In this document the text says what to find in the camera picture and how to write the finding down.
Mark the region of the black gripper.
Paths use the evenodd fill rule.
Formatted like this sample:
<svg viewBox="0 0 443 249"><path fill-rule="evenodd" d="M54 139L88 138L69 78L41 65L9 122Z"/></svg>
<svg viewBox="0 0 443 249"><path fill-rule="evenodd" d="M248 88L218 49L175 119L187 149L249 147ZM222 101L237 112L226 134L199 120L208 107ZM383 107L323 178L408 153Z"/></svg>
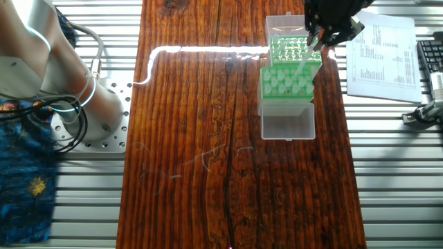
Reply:
<svg viewBox="0 0 443 249"><path fill-rule="evenodd" d="M353 40L365 28L355 15L373 2L374 0L304 0L307 45L313 44L321 29L323 34L318 38L314 51Z"/></svg>

